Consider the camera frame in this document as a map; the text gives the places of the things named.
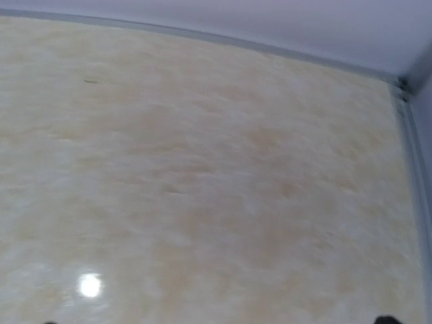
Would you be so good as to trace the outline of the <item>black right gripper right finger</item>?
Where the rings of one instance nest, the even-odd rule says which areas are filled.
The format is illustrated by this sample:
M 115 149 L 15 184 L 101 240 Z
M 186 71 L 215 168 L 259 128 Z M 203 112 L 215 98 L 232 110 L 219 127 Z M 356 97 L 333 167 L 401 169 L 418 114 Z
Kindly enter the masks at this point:
M 375 319 L 375 324 L 400 324 L 400 321 L 391 315 L 380 315 Z

